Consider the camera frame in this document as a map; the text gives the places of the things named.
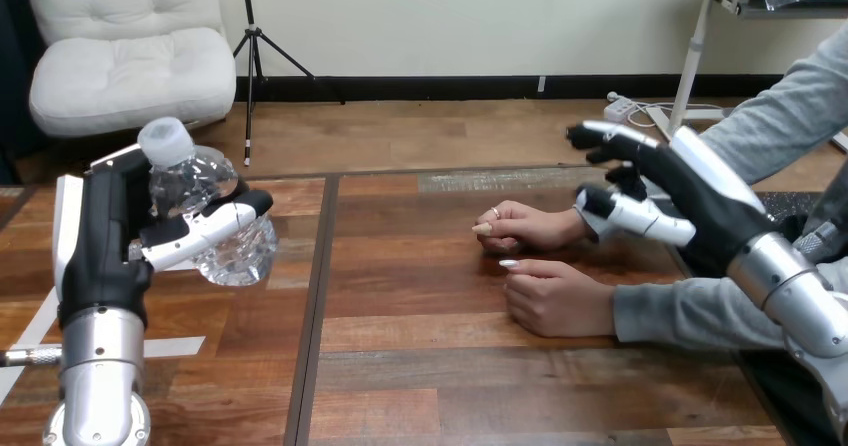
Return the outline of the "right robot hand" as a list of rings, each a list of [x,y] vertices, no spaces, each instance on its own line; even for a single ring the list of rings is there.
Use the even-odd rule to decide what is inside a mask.
[[[772,287],[797,272],[791,244],[777,232],[762,203],[696,134],[681,132],[662,144],[630,127],[590,120],[569,127],[566,138],[586,151],[591,164],[622,161],[608,173],[608,181],[647,178],[658,185],[678,214],[669,216],[652,200],[621,188],[590,184],[578,189],[579,211],[630,232],[688,246],[741,286]]]

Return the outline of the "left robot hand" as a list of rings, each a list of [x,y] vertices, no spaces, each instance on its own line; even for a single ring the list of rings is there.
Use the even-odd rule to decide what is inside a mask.
[[[219,152],[203,147],[185,167],[154,167],[137,144],[58,179],[53,262],[62,331],[104,309],[148,323],[155,273],[195,269],[245,286],[265,278],[276,249],[274,200],[252,189]]]

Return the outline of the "person's hand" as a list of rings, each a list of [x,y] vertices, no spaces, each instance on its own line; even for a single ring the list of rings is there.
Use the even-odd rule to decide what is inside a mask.
[[[527,331],[547,338],[615,335],[615,288],[570,265],[503,259],[507,312]]]
[[[491,207],[477,218],[471,231],[485,250],[503,254],[523,249],[554,251],[596,238],[574,208],[545,212],[515,201]]]

